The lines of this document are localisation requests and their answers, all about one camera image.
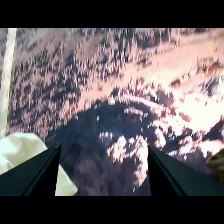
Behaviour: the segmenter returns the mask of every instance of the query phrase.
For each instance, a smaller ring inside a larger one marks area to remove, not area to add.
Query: white strip
[[[8,107],[9,107],[9,91],[11,82],[11,72],[13,63],[13,54],[15,48],[17,28],[8,28],[6,50],[2,69],[2,81],[0,90],[0,139],[5,136]]]

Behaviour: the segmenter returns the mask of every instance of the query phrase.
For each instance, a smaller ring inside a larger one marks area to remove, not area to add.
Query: yellow object
[[[32,133],[14,133],[0,140],[0,175],[46,150],[44,142]],[[73,196],[77,187],[59,165],[55,196]]]
[[[221,182],[224,183],[224,149],[221,149],[218,153],[212,156],[207,164],[220,176]]]

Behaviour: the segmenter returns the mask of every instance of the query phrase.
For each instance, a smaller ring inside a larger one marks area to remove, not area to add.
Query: white cloth
[[[32,133],[13,133],[0,140],[0,175],[46,150],[44,142]],[[59,165],[56,196],[73,196],[78,189]]]

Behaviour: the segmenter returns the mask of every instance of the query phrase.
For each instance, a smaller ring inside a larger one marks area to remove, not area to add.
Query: crumpled fabric
[[[220,181],[224,183],[224,149],[221,149],[218,153],[212,156],[207,161],[207,165],[219,175]]]
[[[33,133],[13,133],[0,140],[0,175],[47,149]],[[55,196],[73,196],[78,189],[59,165]]]

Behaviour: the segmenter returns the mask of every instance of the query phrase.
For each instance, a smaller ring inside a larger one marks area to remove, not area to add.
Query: white object
[[[14,133],[0,140],[0,175],[46,150],[32,133]],[[73,196],[78,189],[59,165],[55,196]]]

